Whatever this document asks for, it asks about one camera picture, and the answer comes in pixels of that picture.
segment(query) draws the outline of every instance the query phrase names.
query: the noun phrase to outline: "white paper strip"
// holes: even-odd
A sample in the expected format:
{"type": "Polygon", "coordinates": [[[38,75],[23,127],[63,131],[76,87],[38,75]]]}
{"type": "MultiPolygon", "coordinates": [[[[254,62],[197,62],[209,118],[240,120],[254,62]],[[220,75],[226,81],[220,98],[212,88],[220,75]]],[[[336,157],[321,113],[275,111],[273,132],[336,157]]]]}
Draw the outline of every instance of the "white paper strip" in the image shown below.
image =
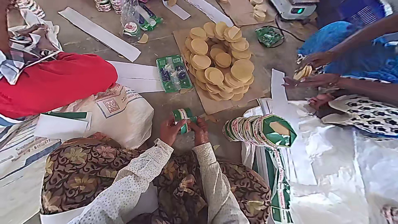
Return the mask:
{"type": "Polygon", "coordinates": [[[160,80],[118,78],[116,82],[132,88],[137,93],[164,91],[160,80]]]}
{"type": "Polygon", "coordinates": [[[158,68],[156,66],[139,65],[119,61],[107,62],[111,63],[116,68],[117,76],[119,78],[160,80],[158,68]]]}
{"type": "Polygon", "coordinates": [[[183,10],[181,7],[179,7],[177,4],[173,6],[168,6],[166,1],[163,1],[164,6],[168,8],[170,11],[172,11],[174,14],[176,14],[178,17],[180,17],[183,20],[188,19],[191,15],[187,13],[185,10],[183,10]]]}
{"type": "Polygon", "coordinates": [[[204,14],[206,14],[207,17],[209,17],[213,22],[215,23],[225,22],[229,27],[234,25],[234,23],[228,16],[220,12],[217,8],[215,8],[205,0],[186,0],[186,1],[191,3],[197,9],[202,11],[204,14]]]}
{"type": "Polygon", "coordinates": [[[293,164],[290,164],[290,162],[288,164],[290,168],[291,165],[294,165],[297,182],[304,185],[317,185],[315,174],[311,165],[311,159],[306,151],[306,145],[298,128],[300,118],[296,112],[297,109],[288,104],[285,87],[282,86],[282,84],[285,83],[283,80],[284,77],[285,74],[283,72],[272,69],[272,113],[287,120],[297,134],[297,138],[295,139],[291,148],[287,148],[291,155],[291,157],[289,156],[289,159],[291,158],[293,162],[293,164]]]}
{"type": "Polygon", "coordinates": [[[50,139],[61,139],[62,142],[83,137],[87,121],[60,118],[41,114],[35,128],[34,136],[50,139]]]}
{"type": "Polygon", "coordinates": [[[58,13],[65,19],[69,20],[73,25],[79,27],[90,36],[96,38],[114,51],[123,55],[131,62],[134,62],[141,53],[141,51],[138,50],[136,47],[133,47],[132,45],[118,38],[117,36],[111,34],[104,28],[93,23],[92,21],[82,16],[80,13],[76,12],[70,7],[67,7],[65,10],[58,13]]]}

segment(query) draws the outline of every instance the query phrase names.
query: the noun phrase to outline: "hand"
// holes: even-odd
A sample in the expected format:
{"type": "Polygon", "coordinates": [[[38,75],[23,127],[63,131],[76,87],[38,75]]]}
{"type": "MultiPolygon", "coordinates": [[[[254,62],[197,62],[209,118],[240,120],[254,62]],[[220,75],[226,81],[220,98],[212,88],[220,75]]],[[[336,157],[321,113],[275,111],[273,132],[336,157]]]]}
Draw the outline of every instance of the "hand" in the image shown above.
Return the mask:
{"type": "Polygon", "coordinates": [[[298,66],[298,70],[301,70],[306,65],[312,65],[312,67],[318,68],[319,66],[327,65],[334,61],[338,57],[335,52],[319,52],[308,55],[298,66]]]}
{"type": "Polygon", "coordinates": [[[286,88],[296,87],[331,87],[340,80],[339,74],[324,73],[316,76],[304,77],[300,81],[289,77],[283,78],[285,83],[282,84],[286,88]]]}
{"type": "Polygon", "coordinates": [[[207,132],[207,123],[202,119],[197,119],[197,125],[190,120],[188,126],[195,132],[195,146],[203,145],[209,142],[209,133],[207,132]]]}
{"type": "Polygon", "coordinates": [[[172,146],[176,140],[178,131],[186,122],[187,121],[184,119],[180,120],[177,124],[174,124],[174,117],[173,115],[170,115],[170,117],[160,125],[160,140],[169,146],[172,146]]]}

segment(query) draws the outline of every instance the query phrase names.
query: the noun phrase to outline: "weighing scale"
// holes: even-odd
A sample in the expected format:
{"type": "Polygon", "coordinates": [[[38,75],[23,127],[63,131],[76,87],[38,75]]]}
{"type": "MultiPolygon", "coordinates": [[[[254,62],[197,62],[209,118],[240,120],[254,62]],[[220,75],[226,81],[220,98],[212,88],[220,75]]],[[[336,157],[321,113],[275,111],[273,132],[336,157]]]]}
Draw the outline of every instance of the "weighing scale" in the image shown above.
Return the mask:
{"type": "Polygon", "coordinates": [[[316,9],[319,0],[270,0],[285,20],[304,20],[316,9]]]}

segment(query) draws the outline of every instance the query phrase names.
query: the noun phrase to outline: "black cable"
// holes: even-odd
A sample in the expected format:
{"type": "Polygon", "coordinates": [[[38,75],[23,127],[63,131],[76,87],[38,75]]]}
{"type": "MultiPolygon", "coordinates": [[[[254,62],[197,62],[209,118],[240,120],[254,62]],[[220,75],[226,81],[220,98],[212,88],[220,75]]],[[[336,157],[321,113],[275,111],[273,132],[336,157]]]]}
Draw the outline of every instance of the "black cable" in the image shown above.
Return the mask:
{"type": "Polygon", "coordinates": [[[263,27],[262,27],[262,28],[265,28],[265,27],[272,27],[272,28],[279,29],[279,31],[281,32],[281,35],[283,36],[283,38],[282,38],[282,40],[280,41],[279,44],[274,45],[274,46],[269,47],[269,48],[277,47],[277,46],[279,46],[279,45],[281,45],[281,44],[283,44],[283,43],[285,42],[285,34],[283,33],[283,31],[285,31],[286,33],[292,35],[295,39],[297,39],[297,40],[299,40],[299,41],[302,41],[302,42],[305,42],[305,40],[302,40],[302,39],[298,38],[296,35],[292,34],[291,32],[289,32],[289,31],[287,31],[287,30],[285,30],[285,29],[282,29],[282,28],[279,26],[279,23],[278,23],[278,16],[279,16],[279,14],[276,14],[276,16],[275,16],[275,23],[276,23],[276,26],[263,26],[263,27]]]}

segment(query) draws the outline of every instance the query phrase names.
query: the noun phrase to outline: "clear plastic bag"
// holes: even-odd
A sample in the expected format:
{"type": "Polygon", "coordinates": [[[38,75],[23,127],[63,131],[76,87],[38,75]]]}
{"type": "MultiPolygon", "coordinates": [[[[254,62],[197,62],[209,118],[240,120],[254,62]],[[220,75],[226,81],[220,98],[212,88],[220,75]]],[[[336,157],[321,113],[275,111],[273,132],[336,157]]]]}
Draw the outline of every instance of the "clear plastic bag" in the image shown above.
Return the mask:
{"type": "Polygon", "coordinates": [[[122,22],[121,35],[125,37],[127,42],[135,43],[142,37],[139,26],[140,14],[136,11],[138,0],[126,0],[123,4],[120,21],[122,22]]]}

